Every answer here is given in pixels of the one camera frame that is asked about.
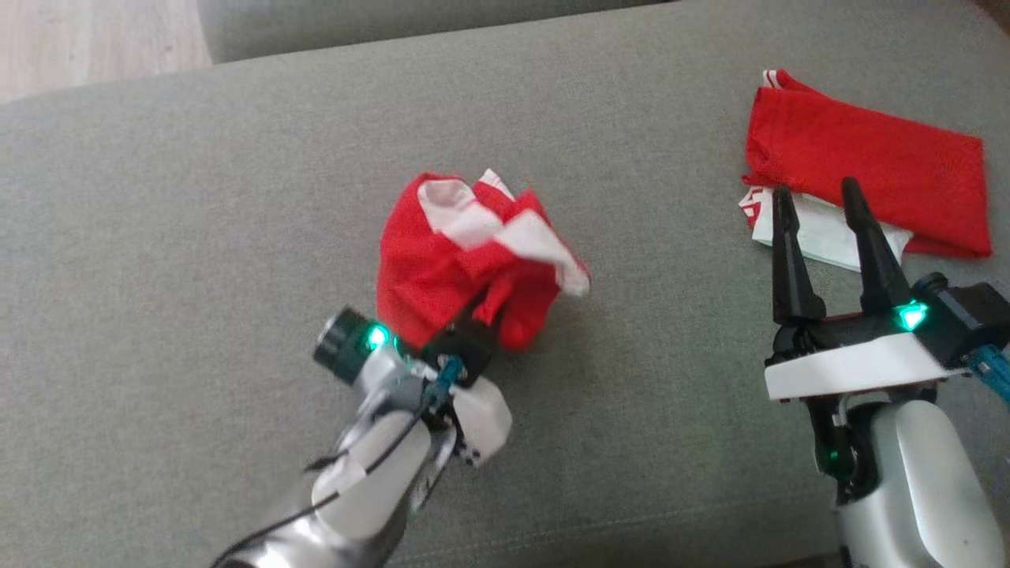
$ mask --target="crumpled red cloth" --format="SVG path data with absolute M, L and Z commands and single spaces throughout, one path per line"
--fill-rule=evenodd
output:
M 386 222 L 380 257 L 379 317 L 418 349 L 479 300 L 474 319 L 497 326 L 503 348 L 524 350 L 560 293 L 589 290 L 536 194 L 513 196 L 491 170 L 473 187 L 419 175 Z

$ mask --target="green led light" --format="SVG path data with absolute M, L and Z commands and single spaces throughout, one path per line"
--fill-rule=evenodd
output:
M 388 341 L 389 332 L 381 325 L 376 325 L 375 327 L 372 327 L 371 332 L 369 332 L 369 335 L 365 340 L 365 345 L 368 346 L 370 350 L 375 351 L 386 345 L 386 342 Z
M 919 323 L 922 323 L 926 318 L 926 312 L 929 310 L 926 304 L 919 302 L 898 306 L 895 309 L 898 311 L 898 323 L 909 332 L 918 327 Z

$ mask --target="folded red cloth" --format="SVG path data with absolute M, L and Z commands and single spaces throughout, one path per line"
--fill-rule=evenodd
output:
M 750 112 L 751 186 L 788 185 L 841 205 L 841 179 L 860 181 L 874 215 L 915 233 L 906 251 L 992 254 L 982 139 L 828 98 L 766 72 Z

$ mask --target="couch armrest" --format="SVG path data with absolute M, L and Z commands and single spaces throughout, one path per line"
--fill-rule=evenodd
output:
M 198 0 L 214 63 L 662 0 Z

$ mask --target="white cloth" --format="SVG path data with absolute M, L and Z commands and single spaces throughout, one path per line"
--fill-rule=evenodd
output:
M 772 246 L 772 191 L 770 187 L 751 187 L 740 201 L 740 209 L 753 228 L 750 238 Z M 798 239 L 803 256 L 815 261 L 860 272 L 860 253 L 855 233 L 845 224 L 845 213 L 827 201 L 793 192 L 796 216 L 800 220 Z M 912 231 L 881 223 L 884 236 L 901 263 L 901 255 L 912 238 Z

